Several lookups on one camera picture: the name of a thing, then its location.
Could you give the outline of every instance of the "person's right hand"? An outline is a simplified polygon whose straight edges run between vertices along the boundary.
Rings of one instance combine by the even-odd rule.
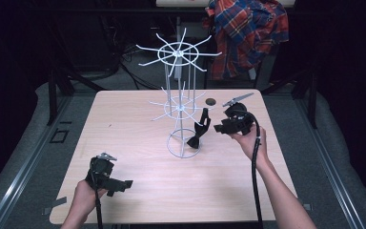
[[[235,139],[239,145],[242,147],[245,155],[252,159],[254,154],[254,144],[256,141],[256,126],[253,124],[251,127],[251,131],[247,135],[240,134],[230,134],[230,137]],[[260,145],[257,151],[257,159],[256,159],[256,167],[258,167],[258,163],[267,162],[267,144],[266,144],[266,131],[260,127]]]

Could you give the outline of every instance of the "rotating display stand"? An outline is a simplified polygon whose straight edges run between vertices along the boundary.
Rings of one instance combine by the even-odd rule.
[[[188,158],[197,155],[201,149],[201,141],[198,149],[191,148],[186,142],[195,135],[195,130],[183,127],[183,120],[192,119],[195,124],[202,126],[194,118],[194,114],[197,110],[203,110],[196,106],[195,101],[203,94],[195,94],[195,72],[199,70],[206,72],[196,65],[196,61],[199,56],[217,56],[220,53],[201,53],[198,50],[198,46],[210,40],[210,36],[203,41],[193,45],[184,42],[186,35],[186,29],[183,32],[179,41],[168,43],[162,39],[158,34],[156,35],[159,40],[165,43],[164,46],[159,49],[144,48],[137,45],[141,50],[157,52],[157,59],[148,62],[146,64],[139,64],[140,66],[149,66],[156,62],[162,62],[165,66],[165,81],[166,90],[162,88],[163,93],[166,95],[166,102],[157,103],[151,102],[153,105],[163,106],[164,114],[156,117],[153,121],[156,121],[162,117],[168,117],[175,120],[174,129],[170,133],[167,140],[167,147],[169,152],[174,156],[180,158]],[[188,67],[188,83],[182,82],[182,67]],[[171,91],[171,76],[174,73],[174,79],[177,80],[177,94],[172,94]]]

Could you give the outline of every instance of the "plaid shirt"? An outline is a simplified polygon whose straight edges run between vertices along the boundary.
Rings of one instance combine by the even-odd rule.
[[[288,41],[288,17],[275,0],[213,0],[217,52],[211,78],[231,78],[254,68],[272,45]]]

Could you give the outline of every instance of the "person's right arm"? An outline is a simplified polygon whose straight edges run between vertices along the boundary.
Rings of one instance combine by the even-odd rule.
[[[274,215],[280,229],[316,228],[304,207],[283,182],[267,156],[266,132],[260,127],[260,143],[256,169],[260,173],[272,203]],[[247,135],[230,135],[242,147],[245,155],[252,159],[256,139],[255,125]]]

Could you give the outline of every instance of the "hand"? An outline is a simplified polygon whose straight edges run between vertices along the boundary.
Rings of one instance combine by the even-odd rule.
[[[242,147],[243,153],[252,159],[254,155],[254,143],[256,141],[256,126],[252,125],[251,131],[247,135],[231,134],[231,138],[235,139]],[[260,145],[257,151],[256,167],[259,167],[259,163],[268,162],[267,157],[267,143],[266,143],[266,131],[260,127]]]
[[[101,198],[107,190],[98,190]],[[75,188],[70,211],[61,228],[79,228],[86,221],[88,214],[94,209],[96,196],[86,180],[78,182]]]

